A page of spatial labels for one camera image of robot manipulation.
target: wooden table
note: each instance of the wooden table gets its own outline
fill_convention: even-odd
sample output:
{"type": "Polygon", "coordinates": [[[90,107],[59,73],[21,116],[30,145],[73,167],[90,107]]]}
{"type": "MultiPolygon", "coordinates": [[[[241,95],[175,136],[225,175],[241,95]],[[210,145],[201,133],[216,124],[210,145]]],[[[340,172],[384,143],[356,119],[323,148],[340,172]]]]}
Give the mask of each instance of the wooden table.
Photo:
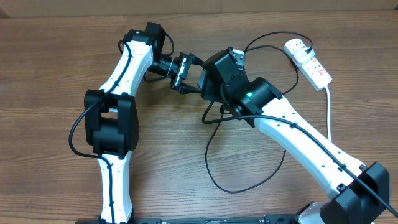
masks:
{"type": "MultiPolygon", "coordinates": [[[[118,40],[129,29],[158,22],[180,51],[206,59],[219,49],[243,49],[255,37],[291,30],[314,41],[317,58],[333,76],[333,142],[370,165],[383,164],[398,208],[398,13],[273,12],[169,16],[105,16],[0,20],[0,223],[73,223],[92,220],[102,208],[98,162],[74,155],[68,133],[83,111],[87,89],[98,89],[119,61],[118,40]]],[[[258,44],[282,47],[292,35],[258,44]]],[[[170,50],[167,42],[165,52],[170,50]]],[[[281,90],[295,81],[278,51],[250,52],[249,78],[262,76],[281,90]]],[[[195,85],[200,68],[187,83],[195,85]]],[[[295,109],[326,134],[325,92],[300,75],[287,95],[295,109]]],[[[141,83],[137,93],[139,144],[130,168],[134,216],[160,218],[253,217],[295,213],[326,199],[290,154],[266,184],[226,194],[211,182],[204,162],[215,125],[201,116],[208,104],[179,95],[168,81],[141,83]]],[[[219,116],[211,111],[210,118],[219,116]]],[[[84,126],[75,145],[90,153],[84,126]]],[[[220,185],[238,190],[271,174],[283,150],[245,122],[223,123],[209,151],[220,185]]],[[[378,223],[396,223],[384,212],[378,223]]]]}

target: robotic arm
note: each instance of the robotic arm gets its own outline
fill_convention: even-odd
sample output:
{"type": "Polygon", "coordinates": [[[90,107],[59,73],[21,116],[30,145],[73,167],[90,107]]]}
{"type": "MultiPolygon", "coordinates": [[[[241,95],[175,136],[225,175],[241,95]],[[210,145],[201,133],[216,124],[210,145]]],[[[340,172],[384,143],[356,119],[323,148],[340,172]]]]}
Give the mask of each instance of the robotic arm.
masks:
{"type": "MultiPolygon", "coordinates": [[[[170,87],[181,94],[199,93],[205,100],[223,103],[233,117],[244,119],[289,151],[312,174],[329,197],[326,202],[310,203],[296,215],[284,216],[285,219],[277,219],[275,223],[371,223],[386,209],[358,181],[354,181],[346,170],[389,203],[387,170],[377,162],[367,168],[361,161],[329,142],[267,80],[257,78],[250,82],[244,72],[244,52],[230,47],[206,62],[193,54],[181,53],[179,57],[171,58],[161,53],[164,40],[165,31],[160,24],[148,23],[145,31],[130,30],[124,36],[128,46],[124,46],[121,59],[109,80],[100,90],[88,90],[86,93],[87,143],[93,146],[94,153],[102,155],[111,164],[111,172],[108,172],[107,163],[98,159],[103,180],[104,204],[101,216],[95,223],[158,224],[158,219],[134,220],[129,195],[129,161],[139,137],[135,94],[147,70],[170,78],[170,87]],[[131,62],[125,74],[119,83],[115,83],[129,57],[131,62]],[[191,65],[200,65],[203,68],[198,82],[200,88],[182,82],[191,65]],[[118,118],[101,117],[101,113],[109,111],[117,112],[118,118]],[[264,119],[265,116],[285,120],[288,124],[264,119]],[[306,130],[316,141],[297,126],[306,130]]],[[[262,221],[274,223],[273,218],[267,216],[262,221]]],[[[197,220],[195,223],[202,222],[204,220],[197,220]]],[[[248,220],[238,222],[252,223],[248,220]]]]}

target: power strip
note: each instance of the power strip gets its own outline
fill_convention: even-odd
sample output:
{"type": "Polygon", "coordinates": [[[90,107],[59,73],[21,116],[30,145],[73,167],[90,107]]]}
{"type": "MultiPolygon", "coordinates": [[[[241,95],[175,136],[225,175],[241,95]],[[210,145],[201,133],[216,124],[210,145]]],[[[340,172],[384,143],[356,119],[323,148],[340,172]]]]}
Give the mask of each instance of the power strip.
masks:
{"type": "Polygon", "coordinates": [[[286,42],[284,46],[285,51],[293,59],[305,78],[309,80],[316,91],[319,91],[328,86],[331,82],[331,76],[315,58],[313,50],[307,55],[306,50],[308,48],[299,38],[286,42]]]}

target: wall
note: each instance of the wall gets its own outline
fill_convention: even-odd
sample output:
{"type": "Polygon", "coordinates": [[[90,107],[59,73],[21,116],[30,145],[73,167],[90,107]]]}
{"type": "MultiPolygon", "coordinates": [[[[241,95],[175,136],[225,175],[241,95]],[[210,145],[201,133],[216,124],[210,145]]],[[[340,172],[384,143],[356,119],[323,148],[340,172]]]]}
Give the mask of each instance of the wall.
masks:
{"type": "Polygon", "coordinates": [[[397,0],[0,0],[0,17],[390,10],[397,0]]]}

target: white cable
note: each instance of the white cable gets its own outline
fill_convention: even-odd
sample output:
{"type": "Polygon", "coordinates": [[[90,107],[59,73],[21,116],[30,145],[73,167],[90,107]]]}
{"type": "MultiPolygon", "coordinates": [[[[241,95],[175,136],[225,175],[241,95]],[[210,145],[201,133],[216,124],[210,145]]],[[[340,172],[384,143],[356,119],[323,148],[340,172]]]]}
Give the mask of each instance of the white cable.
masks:
{"type": "Polygon", "coordinates": [[[328,128],[328,139],[331,142],[331,128],[330,128],[330,91],[329,88],[327,86],[325,86],[325,90],[326,90],[326,103],[327,103],[327,112],[326,112],[326,123],[327,123],[327,128],[328,128]]]}

